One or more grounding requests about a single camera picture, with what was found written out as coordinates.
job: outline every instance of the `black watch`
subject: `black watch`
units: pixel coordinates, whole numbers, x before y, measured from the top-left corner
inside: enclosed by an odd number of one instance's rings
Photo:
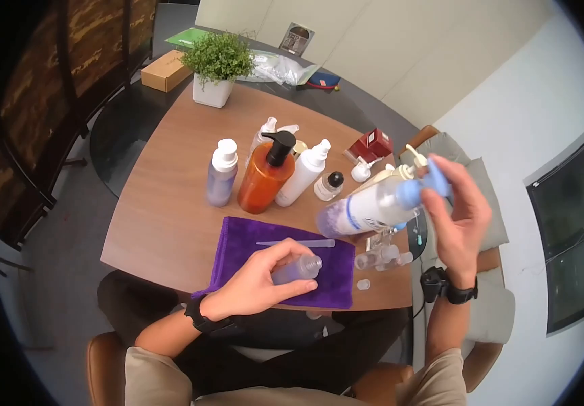
[[[437,297],[447,297],[451,304],[462,305],[477,298],[476,277],[474,288],[457,289],[452,286],[447,273],[441,267],[433,266],[421,275],[421,288],[427,303],[433,303]]]
[[[449,283],[448,289],[445,293],[448,301],[454,305],[462,305],[470,299],[477,298],[477,276],[475,276],[475,287],[468,289],[457,289]]]
[[[229,318],[220,321],[211,321],[200,314],[200,303],[202,303],[202,299],[205,297],[206,295],[203,294],[186,304],[184,314],[192,318],[193,327],[206,334],[233,329],[235,325]]]

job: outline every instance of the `cardboard box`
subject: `cardboard box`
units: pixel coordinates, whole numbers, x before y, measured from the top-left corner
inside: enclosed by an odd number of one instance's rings
[[[358,157],[362,157],[367,163],[385,158],[394,150],[394,142],[380,129],[373,129],[360,137],[359,140],[347,150],[344,155],[353,165],[358,164]]]
[[[162,92],[170,92],[192,71],[182,64],[181,51],[172,50],[141,70],[141,83]]]

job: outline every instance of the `plastic bag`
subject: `plastic bag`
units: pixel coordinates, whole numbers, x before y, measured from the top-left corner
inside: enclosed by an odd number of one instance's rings
[[[254,51],[254,73],[239,78],[250,82],[276,82],[279,85],[304,85],[318,69],[318,65],[303,68],[297,61],[266,51]]]

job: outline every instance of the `white plant pot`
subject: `white plant pot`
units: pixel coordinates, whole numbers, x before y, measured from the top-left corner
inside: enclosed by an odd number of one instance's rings
[[[209,81],[202,89],[197,73],[193,77],[193,101],[196,103],[219,109],[226,103],[232,89],[233,82],[230,81],[220,81],[217,85],[213,81]]]

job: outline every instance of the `red box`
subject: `red box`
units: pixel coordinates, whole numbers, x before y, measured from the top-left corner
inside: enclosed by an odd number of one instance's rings
[[[344,155],[353,165],[358,164],[358,157],[362,157],[367,163],[371,163],[376,159],[385,158],[394,151],[394,142],[389,136],[383,133],[380,129],[373,129],[370,133],[366,133],[360,137],[347,150]]]

